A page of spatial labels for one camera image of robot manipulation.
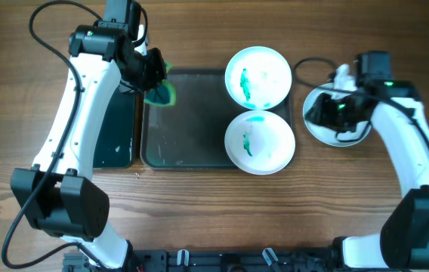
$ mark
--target green sponge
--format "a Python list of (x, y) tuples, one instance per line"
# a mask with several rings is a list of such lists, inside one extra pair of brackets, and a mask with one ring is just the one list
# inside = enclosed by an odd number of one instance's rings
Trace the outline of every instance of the green sponge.
[[(173, 67), (169, 62), (165, 62), (166, 73)], [(144, 97), (144, 103), (157, 107), (170, 107), (176, 104), (176, 89), (167, 80), (162, 80), (161, 85), (150, 90)]]

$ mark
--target green paint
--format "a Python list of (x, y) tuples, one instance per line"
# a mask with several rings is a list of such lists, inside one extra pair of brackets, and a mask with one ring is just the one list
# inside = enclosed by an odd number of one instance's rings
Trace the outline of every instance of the green paint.
[(245, 95), (246, 101), (250, 101), (250, 97), (252, 97), (252, 95), (250, 94), (250, 89), (248, 87), (248, 84), (250, 83), (250, 81), (248, 80), (248, 77), (246, 76), (246, 68), (243, 69), (242, 72), (242, 78), (239, 80), (239, 86), (241, 88), (243, 88), (243, 94)]
[(248, 155), (253, 156), (252, 152), (250, 151), (250, 133), (245, 132), (243, 135), (243, 148), (248, 152)]
[(243, 105), (245, 105), (249, 109), (256, 109), (257, 108), (254, 104), (251, 104), (251, 103), (248, 103), (248, 102), (243, 103)]
[(263, 122), (265, 118), (263, 116), (253, 116), (248, 118), (246, 121), (248, 122)]

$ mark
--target wooden table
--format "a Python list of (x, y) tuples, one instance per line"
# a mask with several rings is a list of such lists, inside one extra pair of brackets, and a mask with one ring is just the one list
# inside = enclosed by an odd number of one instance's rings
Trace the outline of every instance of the wooden table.
[[(66, 82), (65, 65), (28, 33), (39, 2), (0, 1), (0, 250), (19, 211), (11, 173), (29, 168), (40, 151)], [(394, 75), (418, 87), (429, 122), (429, 1), (160, 2), (143, 3), (150, 41), (176, 66), (223, 67), (252, 45), (277, 50), (291, 65), (312, 56), (351, 63), (360, 52), (388, 50)], [(90, 6), (103, 14), (102, 4)], [(77, 8), (52, 7), (35, 29), (68, 54), (69, 34), (93, 21)], [(301, 75), (323, 82), (328, 72), (307, 65)], [(128, 169), (96, 171), (93, 182), (110, 196), (117, 231), (135, 249), (169, 250), (326, 246), (336, 236), (379, 231), (400, 200), (380, 137), (373, 131), (351, 148), (320, 143), (301, 117), (310, 89), (294, 91), (297, 149), (279, 173), (155, 172), (139, 159)], [(61, 243), (23, 220), (9, 255), (16, 263), (32, 260)], [(61, 260), (58, 254), (31, 270), (58, 271)], [(7, 270), (1, 259), (0, 270)]]

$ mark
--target black cable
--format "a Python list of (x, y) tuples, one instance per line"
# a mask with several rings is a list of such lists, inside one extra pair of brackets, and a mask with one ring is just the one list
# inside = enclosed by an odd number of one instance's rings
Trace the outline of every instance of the black cable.
[(416, 129), (418, 130), (419, 134), (423, 138), (423, 141), (424, 141), (424, 144), (426, 145), (427, 150), (429, 151), (429, 139), (427, 138), (426, 134), (422, 130), (421, 126), (418, 124), (418, 121), (416, 119), (412, 118), (411, 113), (403, 105), (401, 105), (401, 104), (399, 104), (399, 103), (397, 103), (397, 102), (395, 102), (393, 100), (388, 100), (388, 99), (384, 99), (384, 98), (381, 98), (381, 97), (376, 97), (374, 95), (366, 94), (366, 93), (361, 92), (361, 91), (345, 91), (345, 90), (340, 90), (340, 89), (335, 89), (335, 88), (326, 88), (326, 87), (317, 86), (315, 84), (311, 84), (311, 83), (305, 82), (303, 79), (300, 79), (298, 77), (298, 75), (297, 75), (297, 68), (301, 64), (306, 63), (308, 61), (322, 61), (322, 62), (325, 62), (325, 63), (329, 63), (330, 65), (332, 65), (332, 63), (334, 63), (331, 60), (327, 60), (327, 59), (320, 58), (320, 57), (309, 57), (309, 58), (300, 60), (293, 67), (293, 76), (294, 76), (296, 82), (298, 82), (298, 83), (300, 83), (302, 85), (306, 85), (306, 86), (311, 87), (311, 88), (318, 88), (318, 89), (322, 89), (322, 90), (326, 90), (326, 91), (334, 91), (334, 92), (338, 92), (338, 93), (342, 93), (342, 94), (353, 94), (353, 95), (360, 96), (360, 97), (370, 98), (370, 99), (376, 100), (378, 102), (386, 103), (386, 104), (388, 104), (388, 105), (396, 108), (402, 114), (404, 114), (409, 119), (409, 121), (411, 121), (411, 123), (416, 127)]
[(35, 189), (33, 190), (32, 194), (29, 196), (29, 198), (26, 200), (25, 204), (23, 205), (23, 207), (21, 208), (21, 210), (18, 212), (17, 217), (14, 219), (13, 223), (10, 226), (10, 229), (8, 230), (8, 233), (5, 237), (5, 241), (3, 243), (3, 247), (2, 247), (2, 261), (3, 264), (5, 264), (6, 267), (9, 267), (11, 269), (21, 269), (21, 268), (26, 268), (26, 267), (31, 267), (35, 264), (38, 264), (39, 262), (45, 260), (46, 258), (52, 256), (53, 254), (59, 252), (62, 249), (65, 249), (67, 247), (70, 246), (77, 246), (79, 249), (81, 249), (90, 259), (92, 259), (93, 261), (97, 262), (97, 264), (103, 268), (106, 269), (105, 266), (103, 266), (98, 259), (96, 259), (81, 243), (66, 243), (62, 246), (57, 247), (56, 249), (48, 252), (47, 254), (41, 256), (40, 258), (37, 258), (34, 261), (29, 261), (25, 264), (12, 264), (9, 260), (8, 260), (8, 247), (10, 245), (10, 241), (11, 238), (13, 236), (14, 231), (17, 229), (18, 224), (20, 223), (21, 218), (25, 215), (25, 211), (28, 209), (30, 203), (36, 198), (36, 196), (39, 194), (40, 190), (44, 187), (45, 183), (48, 180), (48, 177), (50, 176), (51, 172), (53, 171), (55, 165), (57, 164), (58, 159), (60, 158), (60, 154), (62, 152), (63, 146), (65, 145), (65, 141), (67, 139), (67, 136), (69, 134), (70, 129), (72, 128), (72, 123), (73, 120), (76, 116), (77, 113), (77, 109), (79, 107), (79, 101), (80, 101), (80, 93), (82, 90), (82, 80), (80, 79), (79, 73), (76, 70), (76, 68), (73, 66), (73, 64), (65, 57), (63, 56), (58, 50), (56, 50), (55, 48), (52, 48), (48, 43), (44, 42), (43, 40), (41, 40), (36, 34), (35, 31), (33, 30), (33, 21), (36, 17), (36, 15), (43, 10), (44, 8), (51, 6), (51, 5), (58, 5), (58, 4), (65, 4), (65, 5), (75, 5), (79, 8), (82, 8), (88, 12), (90, 12), (91, 14), (93, 14), (97, 19), (102, 20), (102, 18), (96, 14), (93, 10), (91, 10), (90, 8), (85, 7), (84, 5), (81, 5), (79, 3), (75, 3), (75, 2), (71, 2), (71, 1), (52, 1), (52, 2), (48, 2), (45, 3), (43, 5), (41, 5), (40, 7), (38, 7), (35, 11), (33, 11), (32, 16), (30, 17), (29, 20), (29, 31), (30, 34), (32, 35), (32, 37), (41, 45), (43, 45), (44, 47), (46, 47), (49, 51), (52, 51), (55, 55), (57, 55), (72, 71), (73, 73), (73, 77), (76, 81), (76, 87), (75, 87), (75, 92), (76, 92), (76, 96), (75, 99), (73, 101), (73, 106), (72, 106), (72, 111), (70, 112), (70, 116), (68, 118), (67, 124), (65, 126), (65, 129), (63, 130), (63, 134), (60, 138), (59, 144), (57, 146), (57, 149), (55, 150), (55, 154), (54, 157), (51, 160), (51, 164), (48, 166), (47, 171), (45, 172), (43, 178), (40, 180), (40, 182), (37, 184), (37, 186), (35, 187)]
[(144, 26), (144, 34), (142, 35), (142, 37), (140, 37), (140, 39), (138, 39), (137, 41), (132, 42), (134, 47), (142, 45), (143, 42), (146, 40), (146, 36), (147, 36), (147, 13), (144, 8), (140, 8), (140, 11), (142, 11), (142, 14), (144, 15), (144, 20), (146, 21), (146, 25)]
[(136, 95), (142, 95), (144, 94), (142, 91), (136, 89), (134, 86), (125, 84), (124, 82), (119, 82), (120, 85), (125, 86), (127, 88), (130, 88), (128, 91), (123, 91), (124, 94), (136, 94)]
[(370, 127), (371, 127), (371, 121), (368, 121), (367, 124), (364, 126), (363, 131), (360, 133), (359, 137), (355, 139), (350, 139), (350, 140), (341, 140), (337, 138), (337, 136), (340, 134), (340, 132), (337, 131), (335, 132), (335, 140), (339, 141), (340, 143), (354, 143), (354, 142), (361, 141), (366, 136), (366, 133), (369, 131)]

